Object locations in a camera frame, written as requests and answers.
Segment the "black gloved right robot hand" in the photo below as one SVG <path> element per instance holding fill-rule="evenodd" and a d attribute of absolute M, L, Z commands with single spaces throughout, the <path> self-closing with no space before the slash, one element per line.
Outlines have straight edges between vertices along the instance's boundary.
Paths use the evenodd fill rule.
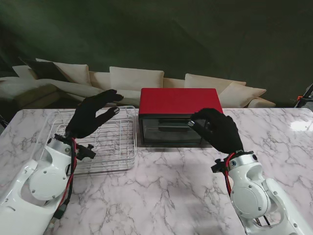
<path fill-rule="evenodd" d="M 224 154 L 243 151 L 236 123 L 213 108 L 204 108 L 191 115 L 188 125 L 216 150 Z"/>

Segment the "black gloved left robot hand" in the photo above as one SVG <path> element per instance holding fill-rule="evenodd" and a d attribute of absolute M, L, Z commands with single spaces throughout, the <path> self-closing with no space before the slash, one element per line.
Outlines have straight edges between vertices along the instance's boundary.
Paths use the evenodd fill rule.
<path fill-rule="evenodd" d="M 85 98 L 76 108 L 75 113 L 65 130 L 68 138 L 83 139 L 94 133 L 98 127 L 119 113 L 118 107 L 111 107 L 105 113 L 96 115 L 107 103 L 121 101 L 124 96 L 110 89 L 97 95 Z"/>

